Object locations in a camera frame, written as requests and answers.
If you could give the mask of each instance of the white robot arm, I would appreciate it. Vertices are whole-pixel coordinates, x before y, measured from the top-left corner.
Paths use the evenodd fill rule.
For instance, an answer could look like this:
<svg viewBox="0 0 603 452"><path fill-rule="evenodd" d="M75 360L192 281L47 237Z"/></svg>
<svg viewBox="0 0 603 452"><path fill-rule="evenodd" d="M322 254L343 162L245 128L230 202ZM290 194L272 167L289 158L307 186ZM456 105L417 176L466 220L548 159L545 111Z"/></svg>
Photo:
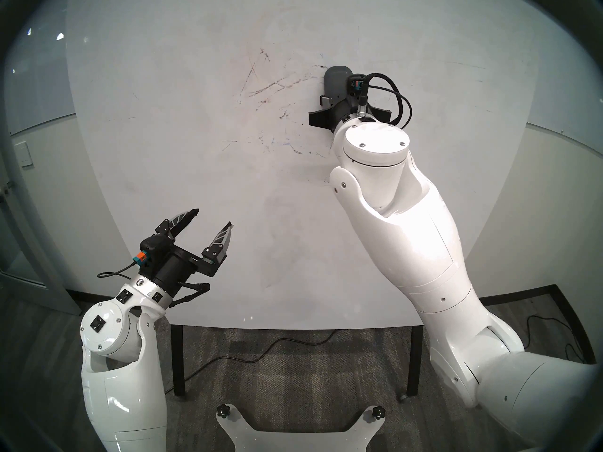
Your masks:
<svg viewBox="0 0 603 452"><path fill-rule="evenodd" d="M335 197L377 268L417 310L443 383L465 406L480 404L526 441L544 445L595 367L525 353L515 331L481 304L454 220L417 168L408 136L367 104L371 77L383 75L329 68L321 98L327 108L310 113L311 125L334 133L341 165L330 175ZM362 92L350 96L350 87Z"/></svg>
<svg viewBox="0 0 603 452"><path fill-rule="evenodd" d="M193 209L164 220L157 233L140 244L142 252L134 259L140 265L138 275L123 285L116 298L92 306L82 319L84 403L107 451L165 452L167 405L154 323L167 308L209 290L209 283L187 284L186 280L194 272L213 277L226 258L232 229L228 223L201 257L179 248L174 244L176 235L198 212ZM195 293L174 301L183 286ZM134 307L140 307L139 317L131 313ZM128 365L110 370L106 358Z"/></svg>

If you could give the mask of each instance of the gray carpet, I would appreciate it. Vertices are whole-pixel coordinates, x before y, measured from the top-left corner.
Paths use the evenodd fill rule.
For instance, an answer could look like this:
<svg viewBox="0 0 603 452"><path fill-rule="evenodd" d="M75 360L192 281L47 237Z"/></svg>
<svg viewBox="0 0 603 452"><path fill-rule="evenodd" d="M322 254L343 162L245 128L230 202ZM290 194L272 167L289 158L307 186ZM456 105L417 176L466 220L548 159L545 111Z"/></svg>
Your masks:
<svg viewBox="0 0 603 452"><path fill-rule="evenodd" d="M489 308L527 340L525 319L537 313L562 319L550 297ZM0 297L0 382L3 395L19 406L65 451L102 451L81 394L79 318L23 300ZM528 351L565 358L573 343L554 321L532 320ZM184 328L185 372L217 355L252 359L275 339L312 342L328 331ZM164 384L172 385L169 324L157 323ZM260 430L342 431L371 404L387 410L385 424L367 450L516 451L525 445L483 410L464 409L444 389L429 364L424 341L419 395L400 404L406 386L410 328L342 330L319 347L281 342L254 365L221 360L187 382L187 400L168 400L168 451L233 451L215 420L215 408L232 403ZM0 424L6 435L15 434Z"/></svg>

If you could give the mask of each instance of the power cord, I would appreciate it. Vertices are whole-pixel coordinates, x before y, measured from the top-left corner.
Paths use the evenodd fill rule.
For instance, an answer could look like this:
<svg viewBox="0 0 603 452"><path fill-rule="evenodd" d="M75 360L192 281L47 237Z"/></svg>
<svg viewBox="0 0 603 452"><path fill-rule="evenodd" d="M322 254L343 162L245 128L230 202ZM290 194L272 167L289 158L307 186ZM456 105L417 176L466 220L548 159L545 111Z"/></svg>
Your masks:
<svg viewBox="0 0 603 452"><path fill-rule="evenodd" d="M254 360L244 360L241 358L234 358L231 356L218 356L217 358L214 358L213 360L209 360L207 363L205 363L203 366L201 366L199 369L197 369L195 372L193 372L191 375L187 376L184 378L184 382L188 381L191 377L199 374L200 372L202 372L202 370L204 370L205 368L207 368L209 365L211 365L212 363L218 361L218 360L233 360L233 361L238 361L240 363L247 363L248 365L252 365L254 363L257 363L258 361L260 361L262 358L264 358L268 352L270 352L270 350L272 350L272 347L275 346L277 343L279 342L295 342L295 343L301 343L302 345L308 345L310 347L317 347L319 345L323 345L325 343L327 343L329 340L331 340L331 337L333 335L335 335L335 333L338 331L338 329L335 329L333 332L331 332L331 335L329 335L327 338L325 338L322 342L316 342L316 343L312 343L312 342L304 342L303 340L297 340L297 339L289 339L287 337L282 337L280 339L275 340L274 342L272 342L272 344L266 349L266 351L264 351L264 353L262 353L258 358L254 359ZM171 391L174 390L174 387L170 387L167 391L165 391L165 394L169 394Z"/></svg>
<svg viewBox="0 0 603 452"><path fill-rule="evenodd" d="M571 328L571 327L569 327L569 325L567 325L567 324L566 324L566 323L564 323L563 321L560 321L560 320L559 320L559 319L557 319L557 318L544 318L544 317L539 316L539 315L537 315L537 314L532 314L531 316L528 316L528 318L526 319L526 325L528 326L528 344L524 346L524 348L523 348L524 350L527 350L527 349L528 349L528 347L530 346L530 343L531 343L531 341L532 341L532 336L531 336L531 334L530 334L530 319L531 319L531 318L542 319L543 321L557 321L559 324L564 325L565 327L567 327L567 328L569 329L569 331L572 333L572 336L574 336L574 342L576 342L576 346L577 346L577 348L580 350L580 353L581 353L581 355L582 355L582 356L580 356L580 355L578 354L578 352L576 351L576 349L574 348L574 346L573 346L571 343L568 343L568 344L566 344L566 346L565 346L566 360L568 360L568 361L569 361L569 356L568 356L568 354L567 354L567 348L568 348L568 347L570 347L570 348L572 349L572 351L574 352L574 354L576 355L576 357L578 357L578 359L579 359L579 360L580 360L582 363L584 363L584 362L585 362L585 361L584 361L584 358L583 358L584 353L582 352L582 349L580 348L580 344L578 343L578 340L577 340L577 338L576 338L576 334L574 333L574 331L572 330L572 328Z"/></svg>
<svg viewBox="0 0 603 452"><path fill-rule="evenodd" d="M124 270L128 270L130 267L136 265L136 262L133 262L132 264L130 264L128 267L124 267L121 270L118 270L117 272L101 272L100 274L97 274L98 278L107 278L107 277L113 277L114 275L118 275L120 277L124 277L127 278L128 280L130 280L130 278L127 275L121 274L120 272L124 272Z"/></svg>
<svg viewBox="0 0 603 452"><path fill-rule="evenodd" d="M404 97L404 95L400 94L399 92L396 92L395 90L388 89L386 87L369 86L369 88L384 90L386 92L391 92L391 93L395 94L397 97L401 97L406 102L406 104L408 105L408 110L409 110L408 119L406 120L406 122L404 123L404 125L400 129L406 128L406 125L408 125L410 123L411 118L412 118L412 106L411 106L411 103L408 101L408 99L406 97ZM399 116L400 116L400 119L402 119L402 104L399 104L399 108L400 108L400 115Z"/></svg>

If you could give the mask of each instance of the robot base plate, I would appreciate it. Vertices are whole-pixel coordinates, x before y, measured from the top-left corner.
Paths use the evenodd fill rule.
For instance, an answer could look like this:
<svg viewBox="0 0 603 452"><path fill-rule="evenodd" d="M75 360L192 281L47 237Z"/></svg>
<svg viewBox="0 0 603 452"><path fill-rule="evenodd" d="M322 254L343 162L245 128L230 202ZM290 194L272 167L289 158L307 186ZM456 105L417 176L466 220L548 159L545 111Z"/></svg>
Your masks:
<svg viewBox="0 0 603 452"><path fill-rule="evenodd" d="M256 431L234 405L227 405L230 407L228 416L216 415L216 419L235 443L237 452L366 451L369 441L385 421L385 418L376 420L374 406L370 406L348 431L342 433L274 433Z"/></svg>

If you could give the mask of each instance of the black metal leg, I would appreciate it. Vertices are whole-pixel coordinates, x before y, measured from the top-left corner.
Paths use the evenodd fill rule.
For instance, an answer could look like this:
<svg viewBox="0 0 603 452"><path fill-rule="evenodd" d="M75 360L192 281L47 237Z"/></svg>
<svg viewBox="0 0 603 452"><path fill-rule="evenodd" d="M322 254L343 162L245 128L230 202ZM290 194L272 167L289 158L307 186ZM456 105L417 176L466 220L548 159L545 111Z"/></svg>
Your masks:
<svg viewBox="0 0 603 452"><path fill-rule="evenodd" d="M172 324L172 376L174 378L174 395L185 396L182 326L174 324Z"/></svg>
<svg viewBox="0 0 603 452"><path fill-rule="evenodd" d="M411 353L408 364L408 384L406 385L406 396L413 396L419 393L421 350L423 350L423 326L413 325L411 328Z"/></svg>

